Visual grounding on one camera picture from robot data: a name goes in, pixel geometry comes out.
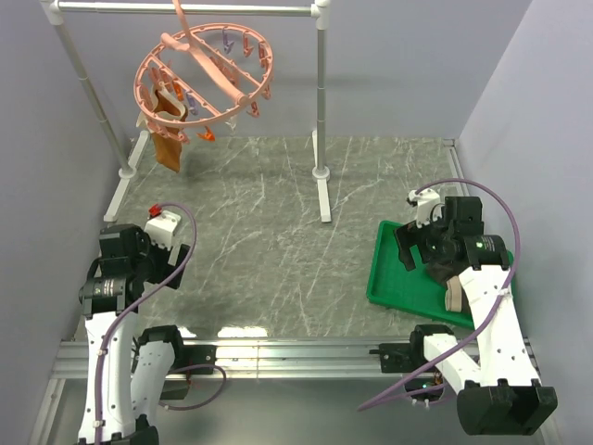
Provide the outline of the dark brown boxer underwear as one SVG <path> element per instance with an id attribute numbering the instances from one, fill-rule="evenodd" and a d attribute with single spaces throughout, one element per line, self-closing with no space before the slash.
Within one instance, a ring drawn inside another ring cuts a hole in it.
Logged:
<path id="1" fill-rule="evenodd" d="M 469 300 L 461 286 L 461 272 L 457 263 L 429 263 L 426 272 L 432 280 L 446 289 L 444 303 L 448 312 L 471 313 Z"/>

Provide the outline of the pink round clip hanger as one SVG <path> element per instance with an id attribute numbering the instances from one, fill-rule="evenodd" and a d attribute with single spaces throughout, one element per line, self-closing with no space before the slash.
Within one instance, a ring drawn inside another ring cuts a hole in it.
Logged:
<path id="1" fill-rule="evenodd" d="M 236 23 L 192 26 L 182 3 L 172 4 L 181 30 L 163 32 L 135 74 L 136 126 L 184 144 L 192 135 L 212 140 L 216 123 L 233 129 L 243 113 L 259 118 L 274 78 L 268 40 Z"/>

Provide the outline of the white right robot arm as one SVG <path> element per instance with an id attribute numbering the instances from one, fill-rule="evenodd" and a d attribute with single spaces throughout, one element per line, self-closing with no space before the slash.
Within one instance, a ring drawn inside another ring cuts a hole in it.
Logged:
<path id="1" fill-rule="evenodd" d="M 442 324 L 419 324 L 402 355 L 387 360 L 401 371 L 433 369 L 457 396 L 460 424 L 470 436 L 531 436 L 558 406 L 556 391 L 542 385 L 524 344 L 506 279 L 511 257 L 503 239 L 489 235 L 477 197 L 410 192 L 412 222 L 394 231 L 398 258 L 409 272 L 417 261 L 446 289 L 449 312 L 470 314 L 478 357 L 455 350 L 458 340 Z"/>

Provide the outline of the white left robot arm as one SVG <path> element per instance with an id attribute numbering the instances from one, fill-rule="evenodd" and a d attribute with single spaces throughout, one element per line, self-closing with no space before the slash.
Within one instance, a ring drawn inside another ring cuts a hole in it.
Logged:
<path id="1" fill-rule="evenodd" d="M 100 255 L 79 291 L 88 344 L 80 444 L 157 444 L 156 413 L 168 401 L 167 376 L 221 369 L 215 347 L 184 343 L 174 324 L 134 334 L 145 285 L 181 284 L 192 248 L 182 244 L 170 261 L 180 222 L 165 213 L 143 227 L 117 224 L 100 232 Z"/>

